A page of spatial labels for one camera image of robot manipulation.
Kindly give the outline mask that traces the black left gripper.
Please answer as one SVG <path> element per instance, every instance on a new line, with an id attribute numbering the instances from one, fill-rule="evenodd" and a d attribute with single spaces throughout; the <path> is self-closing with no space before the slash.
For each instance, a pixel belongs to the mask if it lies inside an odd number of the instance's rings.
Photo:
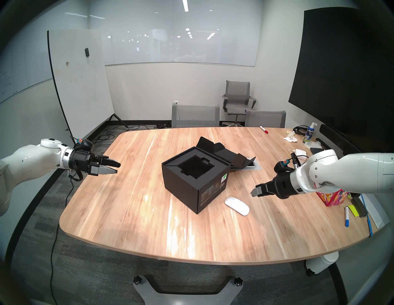
<path id="1" fill-rule="evenodd" d="M 108 156 L 92 156 L 92 149 L 72 149 L 70 153 L 70 171 L 85 172 L 92 176 L 116 174 L 121 164 Z"/>

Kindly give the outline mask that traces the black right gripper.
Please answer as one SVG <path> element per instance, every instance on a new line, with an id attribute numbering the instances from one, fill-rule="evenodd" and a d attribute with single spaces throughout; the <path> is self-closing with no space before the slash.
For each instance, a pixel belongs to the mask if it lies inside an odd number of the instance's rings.
<path id="1" fill-rule="evenodd" d="M 256 185 L 251 194 L 253 194 L 253 197 L 276 195 L 282 200 L 298 195 L 297 190 L 292 185 L 291 174 L 291 172 L 279 173 L 272 181 Z"/>

